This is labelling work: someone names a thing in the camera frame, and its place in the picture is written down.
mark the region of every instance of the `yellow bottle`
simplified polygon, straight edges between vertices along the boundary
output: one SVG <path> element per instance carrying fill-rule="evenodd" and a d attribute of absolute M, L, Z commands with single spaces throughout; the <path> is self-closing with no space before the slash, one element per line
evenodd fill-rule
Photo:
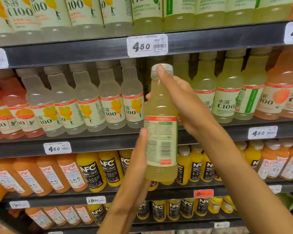
<path fill-rule="evenodd" d="M 180 185 L 186 185 L 189 180 L 190 175 L 190 148 L 188 145 L 181 145 L 178 147 L 179 157 L 178 157 L 178 175 L 176 181 Z"/>
<path fill-rule="evenodd" d="M 153 217 L 157 222 L 163 222 L 166 219 L 166 201 L 152 201 L 152 212 Z"/>
<path fill-rule="evenodd" d="M 203 162 L 203 149 L 199 144 L 191 145 L 191 153 L 189 154 L 191 162 L 191 173 L 189 180 L 192 182 L 198 182 L 200 179 L 202 162 Z"/>
<path fill-rule="evenodd" d="M 98 155 L 109 186 L 119 186 L 123 181 L 124 173 L 118 151 L 102 151 L 98 152 Z"/>
<path fill-rule="evenodd" d="M 159 81 L 154 65 L 151 70 L 152 97 L 145 105 L 144 127 L 148 130 L 146 150 L 146 178 L 151 181 L 169 182 L 177 177 L 178 111 L 170 95 Z M 162 64 L 168 74 L 173 75 L 173 67 Z M 168 132 L 161 135 L 159 131 Z"/>
<path fill-rule="evenodd" d="M 248 148 L 244 151 L 245 159 L 252 168 L 256 169 L 261 160 L 261 150 L 264 148 L 264 143 L 261 140 L 251 140 Z"/>
<path fill-rule="evenodd" d="M 88 209 L 90 210 L 92 216 L 94 217 L 94 221 L 98 226 L 101 226 L 103 220 L 106 215 L 106 208 L 103 204 L 91 204 L 88 205 Z"/>
<path fill-rule="evenodd" d="M 195 204 L 195 213 L 198 216 L 204 217 L 207 214 L 208 204 L 211 198 L 198 198 Z"/>
<path fill-rule="evenodd" d="M 145 220 L 150 215 L 150 208 L 149 208 L 149 202 L 144 201 L 142 205 L 140 205 L 138 211 L 137 211 L 137 217 L 141 220 Z"/>
<path fill-rule="evenodd" d="M 107 181 L 101 166 L 98 153 L 78 153 L 76 157 L 77 163 L 84 175 L 89 189 L 92 192 L 99 192 L 106 187 Z"/>
<path fill-rule="evenodd" d="M 121 157 L 121 166 L 125 174 L 130 162 L 131 153 L 133 152 L 133 149 L 124 149 L 124 150 L 119 150 L 118 152 L 119 152 L 119 156 Z"/>
<path fill-rule="evenodd" d="M 224 200 L 223 200 L 220 208 L 225 213 L 232 213 L 234 211 L 233 202 L 232 202 L 232 199 L 230 198 L 230 196 L 227 195 L 224 197 Z"/>
<path fill-rule="evenodd" d="M 171 199 L 167 201 L 167 217 L 172 221 L 180 218 L 181 200 Z"/>
<path fill-rule="evenodd" d="M 200 178 L 204 182 L 211 182 L 213 179 L 213 174 L 214 174 L 213 164 L 209 160 L 207 154 L 203 152 L 203 162 L 202 162 Z"/>
<path fill-rule="evenodd" d="M 212 197 L 211 201 L 208 204 L 208 211 L 217 214 L 219 213 L 220 206 L 222 205 L 223 198 L 222 197 Z"/>

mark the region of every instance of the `black label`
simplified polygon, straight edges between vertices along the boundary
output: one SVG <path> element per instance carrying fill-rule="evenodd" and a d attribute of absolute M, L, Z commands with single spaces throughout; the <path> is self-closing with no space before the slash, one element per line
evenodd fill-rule
<path fill-rule="evenodd" d="M 206 162 L 203 179 L 206 181 L 209 181 L 213 179 L 213 174 L 214 174 L 213 164 L 211 162 Z"/>
<path fill-rule="evenodd" d="M 94 217 L 94 220 L 97 224 L 103 223 L 103 219 L 105 218 L 106 215 L 106 209 L 103 207 L 103 205 L 100 206 L 95 211 L 90 211 L 92 216 Z"/>
<path fill-rule="evenodd" d="M 172 204 L 169 202 L 169 212 L 168 215 L 171 218 L 179 218 L 181 209 L 181 201 L 178 204 Z"/>
<path fill-rule="evenodd" d="M 156 218 L 158 220 L 164 219 L 165 207 L 163 204 L 156 205 L 152 202 L 152 211 L 153 211 L 154 218 Z"/>
<path fill-rule="evenodd" d="M 202 162 L 192 162 L 190 179 L 196 181 L 200 178 Z"/>
<path fill-rule="evenodd" d="M 126 171 L 127 171 L 127 168 L 128 168 L 129 162 L 130 162 L 130 157 L 129 157 L 129 158 L 121 157 L 121 166 L 122 166 L 122 168 L 123 168 L 123 172 L 124 172 L 124 174 L 125 174 Z"/>
<path fill-rule="evenodd" d="M 185 167 L 178 164 L 178 175 L 176 180 L 180 183 L 183 183 L 184 171 L 185 171 Z"/>
<path fill-rule="evenodd" d="M 103 161 L 100 159 L 100 162 L 103 167 L 103 171 L 105 173 L 106 179 L 109 183 L 115 183 L 120 180 L 119 173 L 116 166 L 115 158 L 112 158 L 107 161 Z"/>
<path fill-rule="evenodd" d="M 202 199 L 199 198 L 199 204 L 197 205 L 196 211 L 201 214 L 206 214 L 208 209 L 208 204 L 211 199 Z"/>
<path fill-rule="evenodd" d="M 181 212 L 185 216 L 191 216 L 193 213 L 194 202 L 188 202 L 186 200 L 181 201 Z"/>
<path fill-rule="evenodd" d="M 90 165 L 79 167 L 82 170 L 82 174 L 84 175 L 89 188 L 95 189 L 103 185 L 103 180 L 95 161 Z"/>
<path fill-rule="evenodd" d="M 149 215 L 149 203 L 148 201 L 144 201 L 142 205 L 140 205 L 138 211 L 137 211 L 137 215 L 138 217 L 146 217 Z"/>

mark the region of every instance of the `price label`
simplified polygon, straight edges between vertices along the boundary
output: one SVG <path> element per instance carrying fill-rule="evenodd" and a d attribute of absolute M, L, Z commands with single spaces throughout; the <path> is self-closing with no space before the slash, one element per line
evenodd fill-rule
<path fill-rule="evenodd" d="M 71 153 L 71 146 L 69 142 L 58 142 L 58 143 L 44 143 L 46 154 L 62 154 Z"/>
<path fill-rule="evenodd" d="M 214 222 L 214 228 L 228 228 L 230 227 L 230 222 Z"/>
<path fill-rule="evenodd" d="M 105 196 L 92 196 L 86 198 L 87 204 L 106 204 Z"/>
<path fill-rule="evenodd" d="M 168 37 L 166 34 L 130 36 L 127 38 L 127 53 L 130 57 L 166 55 Z"/>
<path fill-rule="evenodd" d="M 214 197 L 214 190 L 195 190 L 194 191 L 195 198 L 211 198 Z"/>
<path fill-rule="evenodd" d="M 11 209 L 30 208 L 29 202 L 27 200 L 10 201 L 9 205 L 10 205 Z"/>
<path fill-rule="evenodd" d="M 269 188 L 274 192 L 275 194 L 279 194 L 282 191 L 282 185 L 270 185 Z"/>
<path fill-rule="evenodd" d="M 248 129 L 248 139 L 270 139 L 277 136 L 278 126 L 251 127 Z"/>

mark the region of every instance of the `nfc juice bottle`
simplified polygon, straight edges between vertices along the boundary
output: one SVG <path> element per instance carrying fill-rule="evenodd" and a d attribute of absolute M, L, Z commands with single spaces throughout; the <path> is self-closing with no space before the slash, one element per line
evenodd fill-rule
<path fill-rule="evenodd" d="M 260 178 L 266 179 L 277 162 L 277 154 L 280 149 L 280 142 L 275 139 L 268 139 L 264 143 L 261 160 L 258 163 L 257 173 Z"/>
<path fill-rule="evenodd" d="M 195 0 L 164 0 L 164 32 L 195 28 Z"/>
<path fill-rule="evenodd" d="M 191 145 L 191 152 L 189 154 L 191 173 L 189 180 L 192 182 L 198 182 L 200 179 L 201 168 L 203 163 L 203 149 L 199 144 Z"/>
<path fill-rule="evenodd" d="M 38 196 L 45 196 L 53 188 L 36 164 L 36 157 L 18 157 L 13 161 L 13 168 Z"/>
<path fill-rule="evenodd" d="M 88 185 L 82 176 L 80 168 L 76 161 L 76 153 L 57 155 L 56 160 L 62 169 L 66 179 L 74 191 L 85 190 Z"/>
<path fill-rule="evenodd" d="M 40 122 L 25 100 L 26 90 L 21 86 L 11 69 L 0 70 L 0 88 L 4 92 L 2 100 L 28 138 L 44 134 Z"/>
<path fill-rule="evenodd" d="M 124 178 L 124 173 L 121 168 L 121 160 L 117 151 L 102 151 L 98 152 L 103 171 L 106 176 L 109 186 L 119 186 Z"/>
<path fill-rule="evenodd" d="M 163 0 L 132 0 L 131 6 L 135 34 L 163 32 Z"/>
<path fill-rule="evenodd" d="M 288 19 L 293 0 L 258 0 L 252 23 L 274 22 Z"/>
<path fill-rule="evenodd" d="M 274 68 L 268 71 L 267 81 L 255 110 L 255 116 L 265 120 L 279 118 L 293 90 L 293 51 L 284 47 Z"/>
<path fill-rule="evenodd" d="M 227 0 L 196 0 L 195 23 L 197 29 L 223 26 Z"/>
<path fill-rule="evenodd" d="M 236 109 L 233 118 L 238 120 L 250 120 L 267 80 L 265 70 L 271 47 L 253 48 L 247 60 L 245 70 L 242 71 L 242 89 L 239 92 Z"/>
<path fill-rule="evenodd" d="M 281 147 L 277 151 L 277 161 L 268 174 L 269 178 L 276 178 L 280 174 L 290 156 L 289 148 L 293 146 L 293 138 L 279 138 L 278 141 Z"/>
<path fill-rule="evenodd" d="M 152 201 L 153 218 L 157 222 L 163 222 L 166 219 L 166 200 Z"/>
<path fill-rule="evenodd" d="M 217 52 L 201 52 L 199 54 L 199 64 L 197 74 L 193 78 L 191 87 L 196 95 L 211 111 L 213 108 L 214 96 L 216 91 L 215 59 Z"/>
<path fill-rule="evenodd" d="M 212 113 L 219 123 L 229 123 L 233 119 L 243 83 L 241 68 L 245 52 L 246 49 L 228 50 L 223 72 L 217 77 Z"/>
<path fill-rule="evenodd" d="M 261 150 L 264 148 L 264 143 L 261 140 L 251 140 L 248 148 L 244 151 L 245 159 L 248 164 L 256 169 L 261 160 Z"/>
<path fill-rule="evenodd" d="M 161 64 L 168 74 L 173 67 Z M 166 87 L 160 82 L 154 65 L 151 70 L 152 98 L 145 106 L 144 127 L 148 130 L 146 152 L 146 178 L 151 181 L 170 182 L 177 177 L 178 111 L 172 104 Z M 162 135 L 159 131 L 168 131 Z"/>
<path fill-rule="evenodd" d="M 99 192 L 106 187 L 106 178 L 97 152 L 78 153 L 76 161 L 91 192 Z"/>

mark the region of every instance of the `clear juice bottle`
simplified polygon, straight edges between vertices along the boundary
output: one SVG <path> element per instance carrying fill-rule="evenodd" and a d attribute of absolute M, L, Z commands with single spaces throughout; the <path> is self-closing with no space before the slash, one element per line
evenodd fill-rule
<path fill-rule="evenodd" d="M 107 182 L 98 153 L 78 153 L 76 160 L 91 192 L 95 193 L 103 190 Z"/>
<path fill-rule="evenodd" d="M 261 150 L 264 143 L 261 140 L 251 140 L 248 148 L 244 151 L 245 159 L 252 168 L 256 169 L 262 158 Z"/>
<path fill-rule="evenodd" d="M 59 167 L 56 156 L 38 156 L 36 163 L 56 193 L 64 193 L 70 189 L 70 183 Z"/>
<path fill-rule="evenodd" d="M 176 181 L 180 185 L 186 185 L 189 181 L 191 159 L 189 157 L 190 148 L 188 145 L 181 145 L 178 147 L 178 174 Z"/>
<path fill-rule="evenodd" d="M 174 75 L 178 76 L 180 79 L 185 80 L 189 84 L 191 84 L 192 80 L 189 77 L 189 60 L 190 54 L 176 54 L 173 56 L 173 68 Z"/>
<path fill-rule="evenodd" d="M 45 196 L 53 187 L 36 164 L 36 157 L 18 157 L 13 161 L 13 168 L 38 196 Z"/>
<path fill-rule="evenodd" d="M 107 127 L 113 130 L 123 128 L 127 124 L 124 102 L 121 97 L 121 87 L 115 81 L 113 69 L 108 62 L 96 62 L 100 78 L 99 94 L 107 122 Z"/>
<path fill-rule="evenodd" d="M 212 113 L 219 123 L 232 122 L 243 78 L 241 68 L 246 49 L 228 50 L 223 72 L 216 81 Z"/>
<path fill-rule="evenodd" d="M 34 9 L 29 0 L 1 0 L 8 22 L 16 32 L 17 44 L 44 42 Z"/>
<path fill-rule="evenodd" d="M 161 64 L 168 74 L 173 67 Z M 146 150 L 146 178 L 151 181 L 170 182 L 177 177 L 178 111 L 173 105 L 166 87 L 160 82 L 154 65 L 151 70 L 152 98 L 145 106 L 144 127 L 148 130 Z"/>
<path fill-rule="evenodd" d="M 261 151 L 262 157 L 257 166 L 257 173 L 260 178 L 266 179 L 277 162 L 277 154 L 280 149 L 280 142 L 275 139 L 268 139 Z"/>
<path fill-rule="evenodd" d="M 75 90 L 68 85 L 63 69 L 60 66 L 46 66 L 45 73 L 51 84 L 52 98 L 56 110 L 62 119 L 66 132 L 70 135 L 86 130 L 82 112 L 76 99 Z"/>
<path fill-rule="evenodd" d="M 167 217 L 172 221 L 178 221 L 180 218 L 181 199 L 167 200 Z"/>
<path fill-rule="evenodd" d="M 199 144 L 191 145 L 191 152 L 189 154 L 191 163 L 191 173 L 189 180 L 192 182 L 198 182 L 200 179 L 201 168 L 203 163 L 203 149 Z"/>
<path fill-rule="evenodd" d="M 76 83 L 75 94 L 87 130 L 98 132 L 107 127 L 98 88 L 92 84 L 85 63 L 70 64 Z"/>
<path fill-rule="evenodd" d="M 30 0 L 47 42 L 76 39 L 65 0 Z"/>
<path fill-rule="evenodd" d="M 251 50 L 246 68 L 241 73 L 243 85 L 239 92 L 233 118 L 237 120 L 250 120 L 253 118 L 258 100 L 267 80 L 265 67 L 271 49 L 271 47 L 263 47 Z"/>
<path fill-rule="evenodd" d="M 124 173 L 118 152 L 115 150 L 102 151 L 98 152 L 98 156 L 109 186 L 119 186 L 123 181 Z"/>
<path fill-rule="evenodd" d="M 196 0 L 196 28 L 204 29 L 223 26 L 227 0 Z"/>
<path fill-rule="evenodd" d="M 130 0 L 100 0 L 108 36 L 132 35 L 133 14 Z"/>
<path fill-rule="evenodd" d="M 227 0 L 225 26 L 245 25 L 252 21 L 256 0 Z"/>
<path fill-rule="evenodd" d="M 181 215 L 184 218 L 192 218 L 194 214 L 195 199 L 182 199 L 181 200 Z"/>
<path fill-rule="evenodd" d="M 197 74 L 193 78 L 191 87 L 196 95 L 211 111 L 213 108 L 214 96 L 216 91 L 215 59 L 217 52 L 201 52 L 199 54 L 199 64 Z"/>
<path fill-rule="evenodd" d="M 65 0 L 77 38 L 105 37 L 99 0 Z"/>
<path fill-rule="evenodd" d="M 200 178 L 204 182 L 211 182 L 213 179 L 213 164 L 209 160 L 207 154 L 203 152 L 203 161 L 202 161 L 202 169 L 201 169 L 201 174 Z"/>
<path fill-rule="evenodd" d="M 56 160 L 73 190 L 81 192 L 85 190 L 88 185 L 77 165 L 76 156 L 76 153 L 60 154 L 57 155 Z"/>
<path fill-rule="evenodd" d="M 164 0 L 164 32 L 195 28 L 195 0 Z"/>
<path fill-rule="evenodd" d="M 143 85 L 138 80 L 136 59 L 122 59 L 121 67 L 124 81 L 121 84 L 127 125 L 130 128 L 143 127 L 144 120 L 144 95 Z"/>
<path fill-rule="evenodd" d="M 16 78 L 13 70 L 0 70 L 0 88 L 4 92 L 2 100 L 28 138 L 44 134 L 40 122 L 25 99 L 26 90 Z"/>
<path fill-rule="evenodd" d="M 270 169 L 270 172 L 268 174 L 269 178 L 276 178 L 277 176 L 279 176 L 285 163 L 289 159 L 289 148 L 293 146 L 293 138 L 279 138 L 278 141 L 281 144 L 281 147 L 277 151 L 276 162 L 274 163 L 273 168 Z"/>
<path fill-rule="evenodd" d="M 289 17 L 293 0 L 258 0 L 252 23 L 274 22 Z"/>
<path fill-rule="evenodd" d="M 163 222 L 166 219 L 166 200 L 152 201 L 153 218 L 157 222 Z"/>
<path fill-rule="evenodd" d="M 293 51 L 285 47 L 274 68 L 268 71 L 267 81 L 255 110 L 255 116 L 265 120 L 279 118 L 293 90 Z"/>
<path fill-rule="evenodd" d="M 163 32 L 163 0 L 132 0 L 131 6 L 135 34 Z"/>
<path fill-rule="evenodd" d="M 56 110 L 51 92 L 47 89 L 35 68 L 16 69 L 18 76 L 27 90 L 25 99 L 40 122 L 46 136 L 54 137 L 66 130 Z"/>

